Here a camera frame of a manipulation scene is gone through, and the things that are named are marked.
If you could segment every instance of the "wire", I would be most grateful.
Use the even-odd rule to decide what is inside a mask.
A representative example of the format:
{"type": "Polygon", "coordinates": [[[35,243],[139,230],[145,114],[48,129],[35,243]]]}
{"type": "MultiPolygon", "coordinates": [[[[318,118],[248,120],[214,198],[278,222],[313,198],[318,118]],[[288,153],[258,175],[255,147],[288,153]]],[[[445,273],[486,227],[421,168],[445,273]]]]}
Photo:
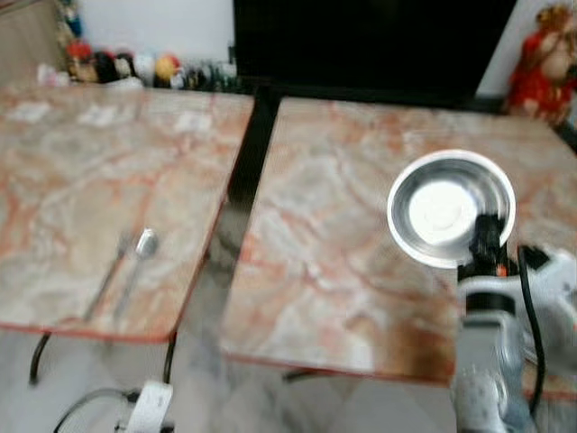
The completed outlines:
{"type": "Polygon", "coordinates": [[[87,395],[85,395],[76,403],[74,403],[72,406],[70,406],[70,408],[64,413],[64,415],[62,415],[62,418],[60,418],[60,421],[57,424],[56,428],[54,429],[53,433],[60,433],[60,428],[64,425],[67,419],[70,418],[70,416],[74,412],[76,412],[77,410],[79,410],[84,405],[86,405],[87,403],[91,402],[94,399],[100,397],[116,397],[118,399],[127,400],[130,403],[135,403],[138,400],[139,396],[140,391],[126,392],[122,390],[117,390],[115,388],[102,388],[100,390],[89,392],[87,395]]]}
{"type": "Polygon", "coordinates": [[[531,290],[529,289],[529,278],[527,276],[527,261],[525,260],[525,247],[520,245],[517,248],[517,257],[519,259],[519,276],[521,278],[521,290],[523,291],[523,301],[525,302],[525,310],[531,326],[533,334],[533,342],[535,344],[535,353],[537,357],[537,375],[535,378],[535,388],[533,390],[533,397],[529,403],[529,410],[531,416],[535,418],[536,409],[541,400],[541,393],[543,392],[543,380],[545,379],[545,351],[543,350],[543,340],[541,339],[541,330],[539,329],[539,322],[535,308],[533,307],[533,300],[531,299],[531,290]]]}

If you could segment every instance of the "metal spoon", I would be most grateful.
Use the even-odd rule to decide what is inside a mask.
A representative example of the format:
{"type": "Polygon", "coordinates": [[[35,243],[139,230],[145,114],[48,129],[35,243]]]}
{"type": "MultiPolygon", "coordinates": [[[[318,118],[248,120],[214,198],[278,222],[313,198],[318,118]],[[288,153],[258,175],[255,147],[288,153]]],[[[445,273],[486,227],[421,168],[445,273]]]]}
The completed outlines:
{"type": "Polygon", "coordinates": [[[130,245],[132,242],[133,242],[133,235],[132,234],[127,233],[127,232],[122,232],[120,234],[120,238],[118,239],[118,246],[116,247],[116,257],[114,258],[112,263],[110,263],[110,266],[108,267],[108,273],[106,274],[105,278],[102,280],[102,283],[100,284],[100,289],[98,290],[98,293],[92,299],[92,301],[90,302],[90,305],[88,306],[87,312],[84,314],[84,321],[85,322],[88,322],[94,316],[94,312],[96,310],[96,307],[98,306],[98,304],[100,303],[100,300],[105,295],[106,289],[108,288],[110,281],[113,279],[113,276],[116,273],[116,270],[118,269],[118,265],[120,264],[120,261],[126,255],[126,251],[128,251],[128,248],[130,248],[130,245]]]}
{"type": "Polygon", "coordinates": [[[116,306],[114,310],[114,320],[117,320],[124,309],[126,308],[126,302],[130,298],[130,295],[133,291],[134,285],[136,284],[136,280],[138,274],[141,270],[142,264],[145,260],[150,259],[159,247],[159,238],[154,233],[154,230],[151,228],[145,228],[142,230],[141,236],[138,239],[138,243],[136,244],[135,252],[136,252],[136,264],[134,265],[134,269],[128,277],[128,282],[124,286],[123,296],[120,299],[120,302],[116,306]]]}

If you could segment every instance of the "figurine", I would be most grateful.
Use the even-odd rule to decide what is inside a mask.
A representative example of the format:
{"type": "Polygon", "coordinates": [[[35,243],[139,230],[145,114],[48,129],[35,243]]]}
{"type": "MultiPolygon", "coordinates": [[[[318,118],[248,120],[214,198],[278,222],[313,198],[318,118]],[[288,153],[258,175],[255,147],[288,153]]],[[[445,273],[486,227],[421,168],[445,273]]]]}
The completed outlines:
{"type": "Polygon", "coordinates": [[[154,86],[156,88],[170,88],[170,80],[177,75],[180,68],[180,61],[169,54],[156,60],[154,67],[154,86]]]}
{"type": "Polygon", "coordinates": [[[97,82],[96,72],[92,65],[92,48],[85,42],[74,41],[66,47],[69,59],[70,76],[81,82],[97,82]]]}
{"type": "Polygon", "coordinates": [[[119,52],[114,59],[114,68],[119,79],[136,77],[133,55],[130,52],[119,52]]]}
{"type": "Polygon", "coordinates": [[[56,6],[59,11],[57,40],[64,49],[82,37],[82,25],[75,0],[59,0],[56,6]]]}
{"type": "Polygon", "coordinates": [[[188,90],[205,90],[205,84],[208,78],[203,68],[200,67],[190,67],[188,68],[187,74],[187,85],[188,90]]]}
{"type": "Polygon", "coordinates": [[[182,90],[187,87],[188,76],[184,68],[178,68],[176,73],[170,77],[170,88],[182,90]]]}
{"type": "Polygon", "coordinates": [[[41,63],[36,71],[36,82],[41,86],[65,88],[70,85],[68,72],[58,71],[50,65],[41,63]]]}
{"type": "Polygon", "coordinates": [[[151,54],[140,53],[133,57],[136,77],[140,78],[145,86],[152,86],[154,83],[154,64],[154,56],[151,54]]]}
{"type": "Polygon", "coordinates": [[[569,115],[577,87],[577,19],[568,5],[558,4],[543,9],[536,20],[539,30],[523,43],[506,109],[557,126],[569,115]]]}
{"type": "Polygon", "coordinates": [[[119,79],[113,54],[106,51],[97,51],[94,53],[93,62],[99,83],[111,83],[119,79]]]}

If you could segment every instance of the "metal bowl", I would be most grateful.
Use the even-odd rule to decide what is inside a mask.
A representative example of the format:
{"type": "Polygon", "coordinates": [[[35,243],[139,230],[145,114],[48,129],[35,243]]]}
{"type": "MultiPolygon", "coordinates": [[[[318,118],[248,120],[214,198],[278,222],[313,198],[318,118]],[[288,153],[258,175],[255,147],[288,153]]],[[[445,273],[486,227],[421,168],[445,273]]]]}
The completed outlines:
{"type": "Polygon", "coordinates": [[[389,229],[414,259],[436,268],[456,268],[471,259],[475,219],[497,214],[505,225],[503,245],[515,222],[515,192],[505,172],[475,152],[429,153],[408,165],[390,189],[389,229]]]}

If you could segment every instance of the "tv screen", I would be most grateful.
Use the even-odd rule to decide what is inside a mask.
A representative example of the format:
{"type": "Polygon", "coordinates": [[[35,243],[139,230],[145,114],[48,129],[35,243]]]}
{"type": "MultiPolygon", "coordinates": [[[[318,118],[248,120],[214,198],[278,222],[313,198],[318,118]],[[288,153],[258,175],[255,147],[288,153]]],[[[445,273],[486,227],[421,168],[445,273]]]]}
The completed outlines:
{"type": "Polygon", "coordinates": [[[515,0],[235,0],[242,77],[474,94],[515,0]]]}

